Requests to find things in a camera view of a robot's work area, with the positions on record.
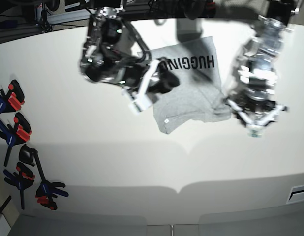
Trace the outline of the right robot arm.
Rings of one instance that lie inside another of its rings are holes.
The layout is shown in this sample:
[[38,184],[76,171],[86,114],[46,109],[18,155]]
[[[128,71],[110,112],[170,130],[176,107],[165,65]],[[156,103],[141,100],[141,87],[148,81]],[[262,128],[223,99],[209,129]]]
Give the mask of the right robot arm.
[[[80,59],[81,74],[92,83],[122,88],[132,100],[171,92],[180,85],[178,77],[166,68],[166,57],[152,58],[136,28],[120,15],[124,6],[122,0],[117,3],[92,0],[86,8],[90,18]],[[141,49],[139,57],[118,49],[124,30]]]

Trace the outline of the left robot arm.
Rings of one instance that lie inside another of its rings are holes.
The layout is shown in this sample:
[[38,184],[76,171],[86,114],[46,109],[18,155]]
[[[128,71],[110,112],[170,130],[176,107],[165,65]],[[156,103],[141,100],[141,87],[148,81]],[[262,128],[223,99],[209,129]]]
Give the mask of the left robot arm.
[[256,36],[242,47],[234,65],[235,85],[228,90],[225,103],[240,124],[258,137],[264,129],[278,121],[288,107],[272,97],[279,75],[274,63],[283,47],[282,34],[300,11],[301,0],[271,0],[266,15],[259,15],[261,27]]

